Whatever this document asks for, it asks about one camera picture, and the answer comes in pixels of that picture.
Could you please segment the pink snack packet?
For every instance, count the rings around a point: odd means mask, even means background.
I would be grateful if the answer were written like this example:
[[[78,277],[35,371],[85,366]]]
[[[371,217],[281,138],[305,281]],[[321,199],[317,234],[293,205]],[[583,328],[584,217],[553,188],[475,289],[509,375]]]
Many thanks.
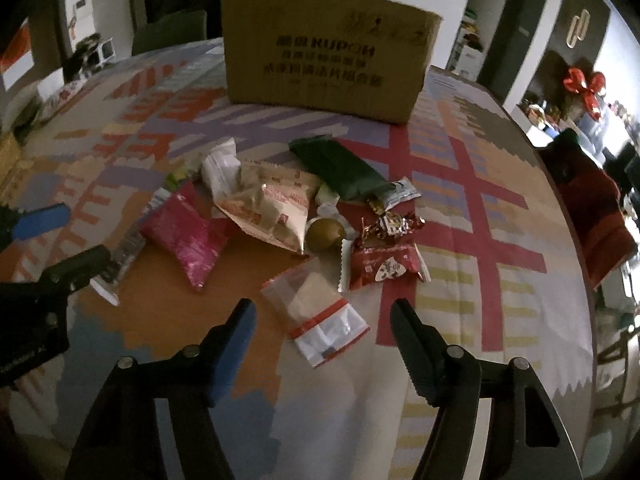
[[[141,234],[178,261],[190,285],[204,287],[233,234],[227,217],[205,218],[195,208],[198,192],[186,182],[142,221]]]

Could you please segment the beige biscuit packet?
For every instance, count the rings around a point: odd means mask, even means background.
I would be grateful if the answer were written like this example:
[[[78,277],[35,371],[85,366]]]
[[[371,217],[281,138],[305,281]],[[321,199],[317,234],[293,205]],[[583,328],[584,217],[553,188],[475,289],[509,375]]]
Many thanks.
[[[242,162],[238,189],[216,206],[244,233],[302,254],[310,202],[321,180],[308,172],[270,162]]]

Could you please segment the red foil candy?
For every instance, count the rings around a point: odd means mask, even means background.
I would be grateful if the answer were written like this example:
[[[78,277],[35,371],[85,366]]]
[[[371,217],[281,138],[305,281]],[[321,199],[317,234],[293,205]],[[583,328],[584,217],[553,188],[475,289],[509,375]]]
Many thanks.
[[[361,245],[378,243],[393,245],[402,238],[423,229],[425,225],[426,221],[415,212],[398,214],[385,211],[371,222],[362,222],[358,240]]]

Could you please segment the dark green snack packet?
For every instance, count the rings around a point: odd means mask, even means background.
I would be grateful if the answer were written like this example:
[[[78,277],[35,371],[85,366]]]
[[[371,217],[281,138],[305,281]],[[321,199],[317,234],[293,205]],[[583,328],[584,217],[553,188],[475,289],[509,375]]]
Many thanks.
[[[367,162],[333,136],[299,138],[288,144],[303,166],[329,185],[342,200],[365,200],[376,192],[394,187]]]

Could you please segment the silver black snack stick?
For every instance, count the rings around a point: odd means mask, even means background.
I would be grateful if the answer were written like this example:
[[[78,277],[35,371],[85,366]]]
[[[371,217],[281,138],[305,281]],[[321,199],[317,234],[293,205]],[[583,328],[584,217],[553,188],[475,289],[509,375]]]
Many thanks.
[[[142,209],[140,217],[129,227],[111,252],[111,261],[106,269],[90,281],[91,287],[112,306],[119,306],[120,286],[145,246],[145,238],[141,233],[142,223],[153,211],[163,206],[170,196],[171,192],[167,188],[159,188],[154,192],[149,203]]]

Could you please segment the small light green packet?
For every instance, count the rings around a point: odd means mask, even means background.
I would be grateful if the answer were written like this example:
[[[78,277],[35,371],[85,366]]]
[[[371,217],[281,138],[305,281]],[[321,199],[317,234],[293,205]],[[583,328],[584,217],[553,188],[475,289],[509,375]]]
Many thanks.
[[[200,168],[193,165],[183,165],[171,171],[164,180],[163,188],[171,193],[176,192],[179,188],[192,181],[200,174]]]

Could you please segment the red paper door poster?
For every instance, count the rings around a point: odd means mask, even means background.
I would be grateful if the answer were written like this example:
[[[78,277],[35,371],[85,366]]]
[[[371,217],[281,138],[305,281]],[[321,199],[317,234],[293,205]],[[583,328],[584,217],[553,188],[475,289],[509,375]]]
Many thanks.
[[[25,18],[6,50],[1,55],[1,82],[9,91],[35,65],[32,56],[32,36]]]

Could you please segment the white wrapped snack packet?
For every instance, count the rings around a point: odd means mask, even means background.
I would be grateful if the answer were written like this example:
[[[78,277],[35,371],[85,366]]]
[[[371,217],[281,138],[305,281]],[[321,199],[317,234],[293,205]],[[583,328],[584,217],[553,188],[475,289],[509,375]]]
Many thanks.
[[[233,138],[215,144],[201,163],[201,176],[214,202],[234,194],[240,186],[241,162]]]

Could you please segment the red heart snack packet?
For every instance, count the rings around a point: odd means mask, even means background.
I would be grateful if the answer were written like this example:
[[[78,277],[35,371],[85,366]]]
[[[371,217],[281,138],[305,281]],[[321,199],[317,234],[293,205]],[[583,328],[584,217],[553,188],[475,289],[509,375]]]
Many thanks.
[[[360,247],[353,240],[342,240],[339,292],[351,292],[404,276],[417,278],[423,283],[431,281],[430,271],[417,244]]]

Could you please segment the clear red-striped zip bag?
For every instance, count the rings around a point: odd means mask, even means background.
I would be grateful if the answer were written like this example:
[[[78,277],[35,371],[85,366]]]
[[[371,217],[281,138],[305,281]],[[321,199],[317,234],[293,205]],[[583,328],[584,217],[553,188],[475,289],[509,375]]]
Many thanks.
[[[370,332],[369,324],[330,283],[318,258],[270,278],[260,292],[285,320],[286,336],[313,368]]]

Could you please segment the dark dining chair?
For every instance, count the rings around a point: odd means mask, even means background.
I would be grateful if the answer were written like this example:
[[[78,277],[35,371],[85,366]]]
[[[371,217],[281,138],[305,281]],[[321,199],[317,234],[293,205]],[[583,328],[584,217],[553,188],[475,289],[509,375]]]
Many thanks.
[[[206,39],[206,23],[207,13],[204,10],[165,15],[137,30],[131,55],[203,41]]]

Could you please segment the red jacket on chair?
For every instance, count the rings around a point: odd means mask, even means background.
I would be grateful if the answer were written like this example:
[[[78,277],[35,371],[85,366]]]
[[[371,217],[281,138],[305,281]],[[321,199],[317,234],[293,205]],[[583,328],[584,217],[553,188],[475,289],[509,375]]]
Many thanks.
[[[589,283],[598,287],[638,249],[625,226],[620,190],[587,156],[571,128],[559,133],[538,154],[574,226]]]

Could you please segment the round golden brown snack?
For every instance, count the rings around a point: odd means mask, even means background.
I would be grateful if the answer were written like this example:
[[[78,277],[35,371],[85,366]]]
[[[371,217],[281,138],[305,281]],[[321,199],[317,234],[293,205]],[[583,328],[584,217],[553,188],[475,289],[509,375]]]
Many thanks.
[[[332,218],[313,218],[308,223],[305,235],[305,249],[310,254],[320,254],[328,250],[340,249],[346,238],[344,226]]]

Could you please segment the colourful patchwork tablecloth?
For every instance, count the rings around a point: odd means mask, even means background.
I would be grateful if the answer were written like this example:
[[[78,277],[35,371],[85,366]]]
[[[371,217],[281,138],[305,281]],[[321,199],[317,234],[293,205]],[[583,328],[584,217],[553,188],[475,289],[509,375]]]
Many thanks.
[[[1,274],[33,280],[97,244],[116,246],[171,170],[233,138],[242,159],[295,166],[288,144],[335,136],[390,179],[420,191],[416,244],[430,270],[348,295],[370,330],[312,367],[286,336],[262,284],[299,256],[239,235],[202,290],[149,246],[111,306],[91,289],[70,310],[70,348],[1,393],[1,411],[28,455],[4,466],[62,477],[68,454],[120,356],[166,359],[199,341],[242,297],[257,330],[232,391],[213,410],[240,479],[408,479],[435,412],[414,392],[390,333],[390,305],[409,299],[420,318],[474,356],[532,363],[576,450],[591,418],[590,304],[575,237],[533,147],[488,94],[432,70],[407,125],[295,108],[233,105],[218,41],[156,51],[90,79],[34,131],[10,204],[70,206],[63,229],[8,249]]]

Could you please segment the pale green wrapped candy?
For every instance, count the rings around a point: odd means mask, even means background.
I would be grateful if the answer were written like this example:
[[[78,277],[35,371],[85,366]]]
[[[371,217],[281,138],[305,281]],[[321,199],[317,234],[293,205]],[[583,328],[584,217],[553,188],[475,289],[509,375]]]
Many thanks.
[[[314,202],[317,207],[329,206],[335,208],[340,202],[341,197],[334,192],[326,182],[323,182],[318,188],[316,196],[314,196]]]

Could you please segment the silver gold-ended snack stick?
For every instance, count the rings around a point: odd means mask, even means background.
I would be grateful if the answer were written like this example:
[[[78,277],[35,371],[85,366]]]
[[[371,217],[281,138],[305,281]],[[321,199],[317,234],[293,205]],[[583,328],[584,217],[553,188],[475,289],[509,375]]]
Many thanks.
[[[390,182],[367,196],[366,202],[376,214],[384,214],[396,206],[417,200],[421,193],[407,178]]]

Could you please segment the brown cardboard box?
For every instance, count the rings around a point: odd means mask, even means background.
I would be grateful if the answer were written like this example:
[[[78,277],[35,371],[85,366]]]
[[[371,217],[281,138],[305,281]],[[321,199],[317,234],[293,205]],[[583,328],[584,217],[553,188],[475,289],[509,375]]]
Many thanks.
[[[229,99],[408,122],[441,22],[390,0],[222,0]]]

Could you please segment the red balloon bow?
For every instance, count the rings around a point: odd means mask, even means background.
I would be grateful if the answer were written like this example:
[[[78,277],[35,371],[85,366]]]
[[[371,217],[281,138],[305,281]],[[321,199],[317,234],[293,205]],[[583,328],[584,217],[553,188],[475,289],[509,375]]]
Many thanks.
[[[598,96],[606,88],[606,78],[604,73],[593,72],[587,78],[584,72],[578,67],[570,67],[567,76],[563,80],[563,86],[567,92],[577,94],[582,97],[582,107],[585,112],[596,122],[602,117]]]

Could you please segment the dark interior door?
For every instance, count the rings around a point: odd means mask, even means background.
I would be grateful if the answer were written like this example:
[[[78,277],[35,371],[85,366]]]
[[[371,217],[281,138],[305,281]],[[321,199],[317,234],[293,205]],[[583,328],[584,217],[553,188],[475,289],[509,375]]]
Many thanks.
[[[477,82],[503,104],[532,43],[547,0],[506,0]]]

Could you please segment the white storage drawers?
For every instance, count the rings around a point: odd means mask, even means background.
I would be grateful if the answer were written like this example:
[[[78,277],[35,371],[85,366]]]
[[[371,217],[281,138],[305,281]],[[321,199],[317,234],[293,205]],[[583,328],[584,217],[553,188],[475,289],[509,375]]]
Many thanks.
[[[478,36],[476,19],[477,14],[466,8],[446,65],[446,70],[469,81],[477,81],[483,62],[484,47]]]

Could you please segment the gold clip wall ornament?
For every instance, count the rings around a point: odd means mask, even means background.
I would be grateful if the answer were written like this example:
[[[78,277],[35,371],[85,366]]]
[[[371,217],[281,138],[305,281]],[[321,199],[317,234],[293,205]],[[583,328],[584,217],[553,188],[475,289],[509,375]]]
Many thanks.
[[[582,9],[579,14],[575,14],[570,20],[565,38],[565,44],[569,49],[574,49],[578,42],[585,39],[590,25],[591,14],[587,9]]]

